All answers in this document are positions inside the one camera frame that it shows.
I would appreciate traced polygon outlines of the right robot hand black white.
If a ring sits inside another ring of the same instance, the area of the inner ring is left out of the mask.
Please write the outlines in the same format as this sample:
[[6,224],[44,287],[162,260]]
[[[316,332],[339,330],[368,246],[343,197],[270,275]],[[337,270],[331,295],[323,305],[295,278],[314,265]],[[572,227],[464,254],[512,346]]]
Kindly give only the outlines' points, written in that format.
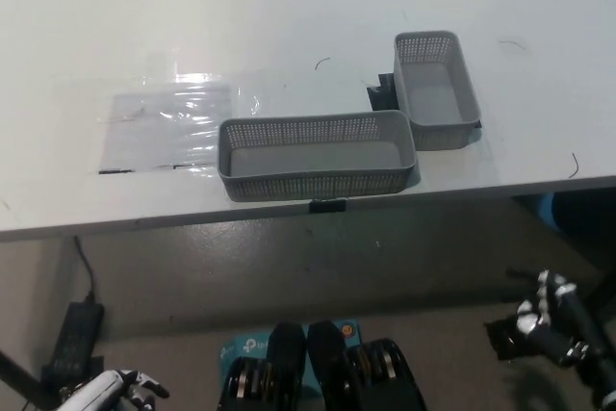
[[577,284],[552,270],[532,274],[530,280],[534,290],[515,315],[525,344],[561,367],[602,355],[599,331]]

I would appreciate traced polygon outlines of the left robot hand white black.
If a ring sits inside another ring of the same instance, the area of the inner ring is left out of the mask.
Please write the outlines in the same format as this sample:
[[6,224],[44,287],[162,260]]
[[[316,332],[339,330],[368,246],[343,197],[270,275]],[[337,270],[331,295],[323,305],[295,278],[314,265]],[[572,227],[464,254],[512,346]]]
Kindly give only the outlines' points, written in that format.
[[106,370],[74,392],[58,411],[154,410],[170,393],[159,381],[135,370]]

